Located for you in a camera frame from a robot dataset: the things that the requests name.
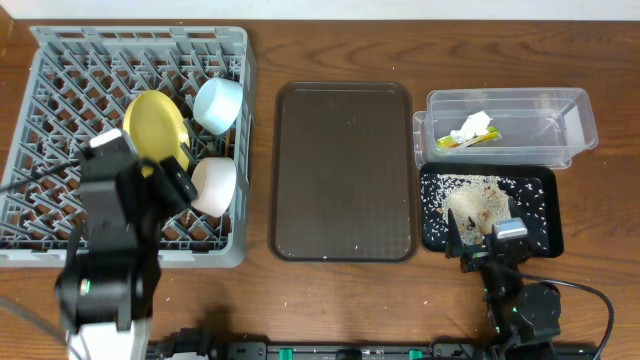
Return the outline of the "yellow plate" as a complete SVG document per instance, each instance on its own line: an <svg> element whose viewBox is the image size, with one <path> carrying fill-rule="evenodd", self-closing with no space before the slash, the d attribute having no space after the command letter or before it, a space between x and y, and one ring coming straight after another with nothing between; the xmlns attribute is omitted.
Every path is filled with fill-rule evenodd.
<svg viewBox="0 0 640 360"><path fill-rule="evenodd" d="M188 169L183 145L190 144L189 133L177 105L164 93L149 90L137 96L126 110L123 129L142 158L160 162L173 156Z"/></svg>

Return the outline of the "pink white bowl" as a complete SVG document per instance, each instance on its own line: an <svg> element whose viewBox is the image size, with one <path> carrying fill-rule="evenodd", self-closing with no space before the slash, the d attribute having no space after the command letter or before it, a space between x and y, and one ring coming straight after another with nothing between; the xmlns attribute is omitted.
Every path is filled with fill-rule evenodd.
<svg viewBox="0 0 640 360"><path fill-rule="evenodd" d="M236 178L236 165L231 158L202 159L191 177L197 190L197 197L191 206L211 217L221 217L231 204Z"/></svg>

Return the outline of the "white paper napkin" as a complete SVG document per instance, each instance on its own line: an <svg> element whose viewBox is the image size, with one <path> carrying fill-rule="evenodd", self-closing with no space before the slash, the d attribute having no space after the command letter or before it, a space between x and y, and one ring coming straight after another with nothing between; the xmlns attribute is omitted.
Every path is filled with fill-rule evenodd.
<svg viewBox="0 0 640 360"><path fill-rule="evenodd" d="M490 126L492 118L485 111L476 112L467 117L459 130L452 130L450 135L458 140L465 141L476 135L484 135Z"/></svg>

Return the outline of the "light blue bowl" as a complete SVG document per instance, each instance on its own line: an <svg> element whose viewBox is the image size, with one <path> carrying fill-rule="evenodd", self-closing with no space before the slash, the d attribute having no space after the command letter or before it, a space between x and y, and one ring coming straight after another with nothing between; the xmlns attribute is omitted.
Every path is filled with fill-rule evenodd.
<svg viewBox="0 0 640 360"><path fill-rule="evenodd" d="M221 135L235 122L242 108L243 88L235 81L214 77L197 92L194 120L213 135Z"/></svg>

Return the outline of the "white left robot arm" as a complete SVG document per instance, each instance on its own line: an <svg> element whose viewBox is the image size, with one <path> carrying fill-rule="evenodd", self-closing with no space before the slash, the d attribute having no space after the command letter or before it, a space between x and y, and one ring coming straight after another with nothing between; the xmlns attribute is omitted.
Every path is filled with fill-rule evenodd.
<svg viewBox="0 0 640 360"><path fill-rule="evenodd" d="M55 283L69 356L143 359L163 224L197 190L175 157L140 156L121 129L92 138L79 164L87 219L74 229Z"/></svg>

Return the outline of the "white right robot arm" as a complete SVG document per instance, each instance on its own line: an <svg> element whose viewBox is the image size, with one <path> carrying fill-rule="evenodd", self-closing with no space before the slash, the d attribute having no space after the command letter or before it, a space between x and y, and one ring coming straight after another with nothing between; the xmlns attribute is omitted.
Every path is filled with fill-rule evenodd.
<svg viewBox="0 0 640 360"><path fill-rule="evenodd" d="M498 220L479 244L465 244L452 210L448 211L445 256L458 258L463 273L478 272L484 284L483 301L496 337L484 347L489 359L554 359L551 340L560 334L560 294L542 280L530 284L518 265L534 254L529 231L514 201L511 217Z"/></svg>

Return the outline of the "clear plastic waste bin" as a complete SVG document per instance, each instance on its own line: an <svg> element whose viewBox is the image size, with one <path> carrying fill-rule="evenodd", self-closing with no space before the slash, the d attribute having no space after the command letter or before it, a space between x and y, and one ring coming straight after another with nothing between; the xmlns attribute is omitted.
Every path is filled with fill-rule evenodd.
<svg viewBox="0 0 640 360"><path fill-rule="evenodd" d="M446 148L444 139L484 113L499 132L491 140ZM541 165L564 169L599 143L587 92L581 88L435 90L413 116L413 153L428 162Z"/></svg>

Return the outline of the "grey dishwasher rack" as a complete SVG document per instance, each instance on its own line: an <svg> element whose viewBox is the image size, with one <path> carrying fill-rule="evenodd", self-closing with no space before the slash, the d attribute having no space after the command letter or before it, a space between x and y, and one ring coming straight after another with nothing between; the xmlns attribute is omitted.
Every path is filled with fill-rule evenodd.
<svg viewBox="0 0 640 360"><path fill-rule="evenodd" d="M243 103L231 130L237 183L218 218L185 210L169 218L160 240L165 268L232 268L245 258L249 154L257 65L240 27L36 27L36 52L1 197L1 263L60 267L68 239L85 217L75 159L89 140L123 125L142 92L157 90L179 108L192 169L225 157L225 133L213 135L192 117L197 92L221 77L238 82Z"/></svg>

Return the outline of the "black tray with rice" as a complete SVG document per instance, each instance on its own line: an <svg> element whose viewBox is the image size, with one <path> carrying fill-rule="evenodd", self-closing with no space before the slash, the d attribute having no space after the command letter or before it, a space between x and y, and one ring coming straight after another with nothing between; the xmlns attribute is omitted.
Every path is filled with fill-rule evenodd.
<svg viewBox="0 0 640 360"><path fill-rule="evenodd" d="M557 184L541 166L428 163L420 169L421 237L424 247L443 252L448 213L454 214L465 245L482 242L499 220L524 222L536 257L556 258L564 251Z"/></svg>

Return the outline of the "green yellow wrapper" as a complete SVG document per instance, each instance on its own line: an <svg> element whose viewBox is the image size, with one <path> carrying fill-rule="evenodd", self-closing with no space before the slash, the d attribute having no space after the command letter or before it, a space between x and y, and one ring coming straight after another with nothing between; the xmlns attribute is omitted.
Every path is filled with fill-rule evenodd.
<svg viewBox="0 0 640 360"><path fill-rule="evenodd" d="M487 128L487 133L484 135L476 135L471 139L468 139L465 141L458 141L454 139L451 135L447 135L437 139L436 144L441 148L456 148L456 147L464 148L464 147L470 147L483 142L499 140L501 138L502 136L499 129L494 126L489 126Z"/></svg>

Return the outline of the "dark brown serving tray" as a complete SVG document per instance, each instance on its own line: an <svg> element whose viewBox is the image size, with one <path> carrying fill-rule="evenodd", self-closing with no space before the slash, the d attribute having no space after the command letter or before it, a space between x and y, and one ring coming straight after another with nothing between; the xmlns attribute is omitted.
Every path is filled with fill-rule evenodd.
<svg viewBox="0 0 640 360"><path fill-rule="evenodd" d="M394 82L277 97L268 243L290 262L402 263L418 247L411 98Z"/></svg>

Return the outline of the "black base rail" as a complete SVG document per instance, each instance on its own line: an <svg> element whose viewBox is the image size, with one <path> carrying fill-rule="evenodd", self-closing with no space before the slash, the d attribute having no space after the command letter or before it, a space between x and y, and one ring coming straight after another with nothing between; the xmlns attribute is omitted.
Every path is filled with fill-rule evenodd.
<svg viewBox="0 0 640 360"><path fill-rule="evenodd" d="M214 336L182 329L148 345L144 360L416 360L496 359L497 353L443 336L430 343L272 342L266 337Z"/></svg>

